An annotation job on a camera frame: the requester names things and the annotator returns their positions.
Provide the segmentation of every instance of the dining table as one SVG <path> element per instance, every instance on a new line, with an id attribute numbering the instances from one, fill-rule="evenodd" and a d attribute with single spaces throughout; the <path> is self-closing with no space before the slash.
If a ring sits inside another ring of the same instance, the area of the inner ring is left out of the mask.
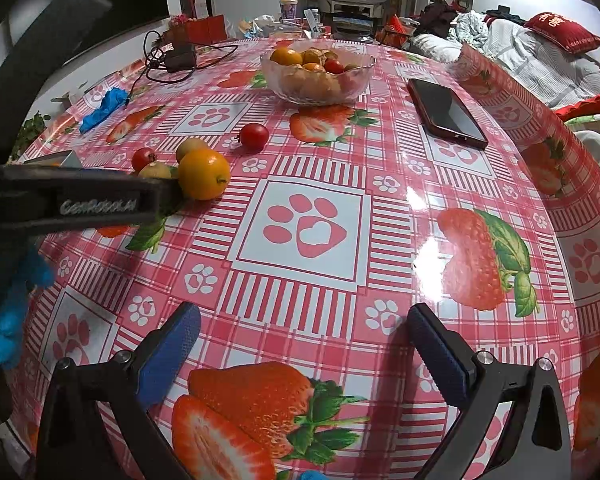
<path id="1" fill-rule="evenodd" d="M 35 434 L 59 359 L 86 365 L 133 351 L 190 301 L 200 335 L 150 410 L 169 443 L 174 407 L 189 396 L 238 427 L 280 478 L 306 470 L 412 478 L 459 416 L 404 331 L 409 309 L 423 302 L 475 351 L 504 363 L 552 362 L 574 467 L 586 469 L 600 455 L 600 430 L 587 439 L 583 426 L 577 436 L 575 418 L 580 376 L 600 354 L 600 168 L 548 108 L 467 45 L 443 65 L 321 41 L 376 58 L 356 102 L 286 102 L 267 88 L 260 54 L 291 41 L 230 41 L 235 53 L 181 82 L 173 80 L 183 73 L 165 74 L 170 84 L 142 76 L 126 107 L 81 134 L 82 118 L 109 89 L 129 90 L 144 61 L 113 73 L 24 153 L 72 150 L 85 171 L 131 173 L 139 148 L 176 166 L 179 144 L 197 137 L 226 158 L 231 180 L 218 199 L 165 216 L 153 236 L 129 226 L 113 238 L 86 229 L 43 239 L 55 282 L 31 295 L 22 358 L 9 375 L 15 426 Z M 454 90 L 486 149 L 426 131 L 410 78 Z M 259 152 L 237 139 L 248 123 L 269 131 Z M 245 414 L 256 405 L 279 424 L 258 430 Z M 465 479 L 485 471 L 509 408 L 499 405 Z M 110 407 L 100 411 L 123 468 L 142 478 Z M 198 480 L 264 478 L 241 471 Z"/>

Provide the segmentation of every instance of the fruit bowl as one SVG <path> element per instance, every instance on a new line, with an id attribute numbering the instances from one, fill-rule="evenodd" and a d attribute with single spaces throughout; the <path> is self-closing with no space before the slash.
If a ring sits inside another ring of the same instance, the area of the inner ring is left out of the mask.
<path id="1" fill-rule="evenodd" d="M 358 65 L 358 68 L 337 75 L 310 72 L 299 66 L 280 65 L 270 60 L 273 49 L 267 50 L 260 56 L 262 75 L 267 86 L 278 97 L 297 105 L 323 106 L 356 101 L 368 86 L 376 64 L 376 58 L 368 54 L 356 54 L 308 41 L 292 43 L 289 48 L 298 52 L 308 48 L 331 50 L 343 65 Z"/>

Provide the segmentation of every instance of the phone screen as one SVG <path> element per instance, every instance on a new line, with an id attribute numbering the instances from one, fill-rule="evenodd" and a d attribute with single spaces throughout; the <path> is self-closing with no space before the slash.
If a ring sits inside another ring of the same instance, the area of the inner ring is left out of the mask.
<path id="1" fill-rule="evenodd" d="M 411 79 L 410 84 L 436 126 L 474 139 L 487 140 L 451 88 L 421 79 Z"/>

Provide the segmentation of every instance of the black phone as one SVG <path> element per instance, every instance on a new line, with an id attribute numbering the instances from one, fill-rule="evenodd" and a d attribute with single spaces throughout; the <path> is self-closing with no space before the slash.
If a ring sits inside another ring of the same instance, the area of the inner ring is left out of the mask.
<path id="1" fill-rule="evenodd" d="M 409 79 L 407 88 L 431 134 L 464 142 L 480 150 L 487 147 L 487 137 L 451 88 L 415 78 Z"/>

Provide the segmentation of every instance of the metal screw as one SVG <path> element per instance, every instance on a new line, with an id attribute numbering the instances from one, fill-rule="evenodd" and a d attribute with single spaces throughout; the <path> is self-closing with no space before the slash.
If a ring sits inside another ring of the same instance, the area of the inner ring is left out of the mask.
<path id="1" fill-rule="evenodd" d="M 59 370 L 65 370 L 66 368 L 71 366 L 72 362 L 73 361 L 70 357 L 63 357 L 58 361 L 58 364 L 56 364 L 56 368 L 58 368 Z"/>
<path id="2" fill-rule="evenodd" d="M 542 370 L 549 371 L 554 367 L 554 364 L 549 361 L 546 357 L 541 357 L 538 359 L 538 366 L 542 368 Z"/>
<path id="3" fill-rule="evenodd" d="M 476 357 L 483 365 L 490 365 L 494 360 L 493 354 L 491 354 L 491 352 L 487 352 L 486 350 L 478 352 Z"/>
<path id="4" fill-rule="evenodd" d="M 113 356 L 113 360 L 123 365 L 124 363 L 131 361 L 132 356 L 133 354 L 129 350 L 120 350 Z"/>

